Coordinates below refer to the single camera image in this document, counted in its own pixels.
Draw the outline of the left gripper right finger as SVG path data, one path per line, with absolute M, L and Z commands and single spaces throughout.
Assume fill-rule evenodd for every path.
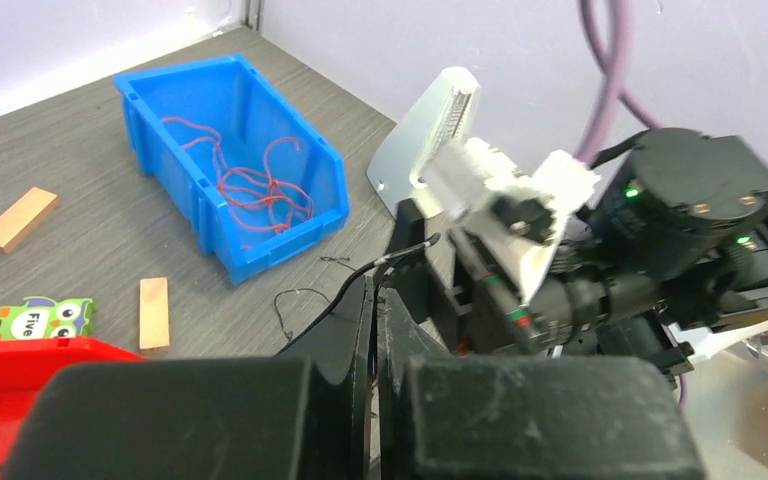
M 384 289 L 385 479 L 702 479 L 662 375 L 629 357 L 455 356 Z

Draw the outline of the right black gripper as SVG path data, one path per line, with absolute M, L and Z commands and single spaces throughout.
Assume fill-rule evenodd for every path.
M 549 273 L 521 305 L 511 277 L 477 235 L 448 231 L 454 276 L 443 282 L 424 252 L 392 268 L 390 286 L 410 318 L 431 321 L 451 353 L 631 356 L 653 364 L 672 384 L 692 371 L 692 346 L 658 318 L 665 302 L 651 278 L 586 259 Z

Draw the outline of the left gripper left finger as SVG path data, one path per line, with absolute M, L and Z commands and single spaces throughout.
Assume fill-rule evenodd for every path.
M 80 363 L 23 422 L 6 479 L 362 479 L 373 286 L 275 356 Z

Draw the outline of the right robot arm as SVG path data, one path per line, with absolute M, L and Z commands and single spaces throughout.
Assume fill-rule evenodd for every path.
M 677 331 L 768 321 L 768 165 L 740 137 L 644 130 L 530 174 L 470 140 L 425 175 L 453 278 L 417 253 L 382 282 L 451 352 L 637 357 L 676 383 L 697 353 Z

